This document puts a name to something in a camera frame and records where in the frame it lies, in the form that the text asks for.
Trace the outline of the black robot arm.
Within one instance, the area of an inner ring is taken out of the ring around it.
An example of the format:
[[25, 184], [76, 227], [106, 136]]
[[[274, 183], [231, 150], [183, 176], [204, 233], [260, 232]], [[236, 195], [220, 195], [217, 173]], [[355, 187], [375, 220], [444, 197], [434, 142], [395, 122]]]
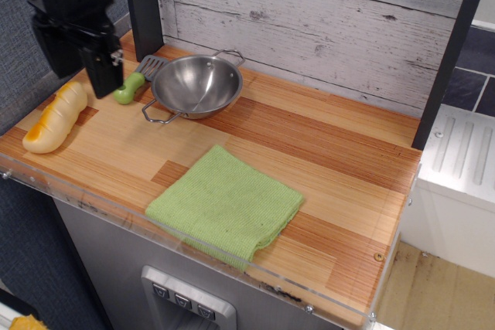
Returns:
[[107, 10], [114, 0], [29, 0], [32, 29], [53, 72], [68, 77], [85, 69], [96, 97], [124, 81], [123, 52]]

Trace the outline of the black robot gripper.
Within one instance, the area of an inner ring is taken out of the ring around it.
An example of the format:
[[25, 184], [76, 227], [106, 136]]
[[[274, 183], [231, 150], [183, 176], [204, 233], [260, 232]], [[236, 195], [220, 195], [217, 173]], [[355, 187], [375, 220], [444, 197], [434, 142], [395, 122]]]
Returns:
[[65, 78], [83, 64], [98, 99], [122, 86], [123, 50], [107, 10], [114, 0], [29, 0], [32, 29], [52, 71]]

